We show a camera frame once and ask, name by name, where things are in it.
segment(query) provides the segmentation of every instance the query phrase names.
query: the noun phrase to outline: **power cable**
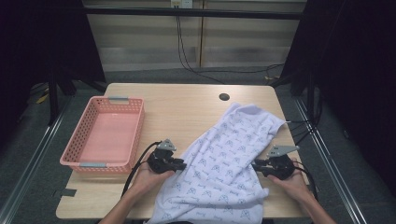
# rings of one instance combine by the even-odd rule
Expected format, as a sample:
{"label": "power cable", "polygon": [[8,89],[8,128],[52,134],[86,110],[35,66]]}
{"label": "power cable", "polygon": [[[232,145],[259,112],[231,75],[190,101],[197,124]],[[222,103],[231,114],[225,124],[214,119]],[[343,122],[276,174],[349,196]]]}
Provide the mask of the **power cable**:
{"label": "power cable", "polygon": [[[181,47],[181,51],[183,53],[184,56],[184,61],[186,63],[186,65],[184,64],[182,57],[181,57],[181,53],[180,53],[180,47]],[[180,22],[180,17],[177,16],[177,52],[178,52],[178,58],[180,60],[181,65],[184,67],[184,69],[186,69],[187,71],[193,72],[195,75],[200,76],[200,77],[206,77],[209,79],[212,79],[218,83],[221,84],[225,84],[224,82],[215,79],[213,77],[208,77],[208,76],[204,76],[202,75],[202,73],[240,73],[240,74],[254,74],[254,73],[260,73],[260,72],[265,72],[267,74],[267,83],[266,85],[268,85],[269,83],[269,73],[268,71],[274,68],[277,68],[281,65],[284,65],[283,63],[277,63],[277,64],[271,64],[269,66],[267,66],[265,69],[260,69],[260,70],[255,70],[255,71],[233,71],[233,70],[206,70],[206,71],[195,71],[194,69],[192,69],[192,67],[189,64],[189,61],[187,60],[187,56],[186,56],[186,52],[184,50],[184,43],[183,43],[183,37],[182,37],[182,33],[181,33],[181,22]]]}

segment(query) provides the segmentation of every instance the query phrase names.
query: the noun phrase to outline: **black cable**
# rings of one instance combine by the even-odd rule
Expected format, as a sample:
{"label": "black cable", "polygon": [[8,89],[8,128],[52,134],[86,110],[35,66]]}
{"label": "black cable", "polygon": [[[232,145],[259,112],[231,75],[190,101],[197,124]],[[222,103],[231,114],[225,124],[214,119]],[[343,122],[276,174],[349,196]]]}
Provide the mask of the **black cable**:
{"label": "black cable", "polygon": [[317,186],[315,184],[314,177],[311,175],[311,173],[309,173],[309,171],[306,169],[306,167],[302,163],[300,163],[300,162],[298,162],[298,163],[301,164],[304,167],[304,169],[302,169],[298,166],[295,166],[294,168],[299,171],[302,171],[306,174],[306,177],[308,177],[308,181],[310,183],[311,191],[314,194],[315,199],[318,201],[318,192],[317,192]]}
{"label": "black cable", "polygon": [[312,133],[317,127],[313,127],[312,129],[308,130],[308,132],[298,140],[295,145],[298,146],[310,133]]}
{"label": "black cable", "polygon": [[139,160],[137,161],[136,165],[134,166],[134,168],[132,169],[132,172],[129,174],[128,178],[126,179],[124,188],[122,190],[122,194],[121,197],[125,194],[125,192],[128,190],[129,185],[131,184],[132,179],[134,178],[134,174],[136,173],[137,169],[139,168],[139,166],[143,163],[142,160],[143,158],[145,158],[146,154],[148,153],[148,151],[153,147],[153,146],[158,146],[161,142],[154,142],[151,143],[151,145],[148,146],[148,148],[146,148],[142,155],[140,156]]}
{"label": "black cable", "polygon": [[[182,35],[181,35],[181,24],[180,24],[180,17],[179,17],[179,16],[176,17],[176,21],[177,21],[177,51],[178,51],[178,58],[180,59],[181,65],[182,65],[187,71],[190,71],[190,72],[194,73],[194,74],[197,75],[197,76],[206,77],[206,78],[212,79],[212,80],[214,80],[214,81],[216,81],[216,82],[218,82],[218,83],[225,84],[224,82],[222,82],[222,81],[220,81],[220,80],[218,80],[218,79],[215,79],[215,78],[213,78],[213,77],[207,77],[207,76],[204,76],[204,75],[202,75],[202,74],[199,74],[198,72],[194,71],[194,70],[191,68],[191,66],[190,66],[190,64],[189,64],[189,61],[187,60],[186,52],[185,52],[185,50],[184,50],[184,44],[183,44],[183,38],[182,38]],[[182,61],[182,59],[181,59],[181,55],[180,55],[180,43],[181,43],[182,52],[183,52],[183,54],[184,54],[184,59],[185,59],[186,64],[187,64],[188,67],[186,67],[186,65],[184,65],[184,63],[183,63],[183,61]]]}
{"label": "black cable", "polygon": [[[181,44],[181,50],[182,50],[183,55],[184,55],[184,61],[186,62],[187,67],[183,63],[183,60],[181,59],[180,44]],[[182,37],[182,34],[181,34],[181,23],[180,23],[180,17],[179,16],[177,16],[177,51],[178,51],[178,58],[180,60],[180,63],[187,71],[193,72],[195,75],[200,76],[200,77],[210,78],[210,79],[212,79],[214,81],[217,81],[218,83],[221,83],[221,84],[225,84],[225,83],[220,81],[220,80],[218,80],[218,79],[215,79],[213,77],[204,76],[204,75],[202,75],[202,73],[242,73],[242,74],[253,74],[253,73],[265,72],[265,73],[267,73],[267,77],[269,77],[269,74],[268,74],[269,70],[277,68],[277,67],[279,67],[281,65],[284,65],[284,63],[271,64],[271,65],[267,66],[265,69],[256,70],[256,71],[231,71],[231,70],[195,71],[190,66],[189,61],[187,60],[186,52],[184,50],[184,43],[183,43],[183,37]]]}

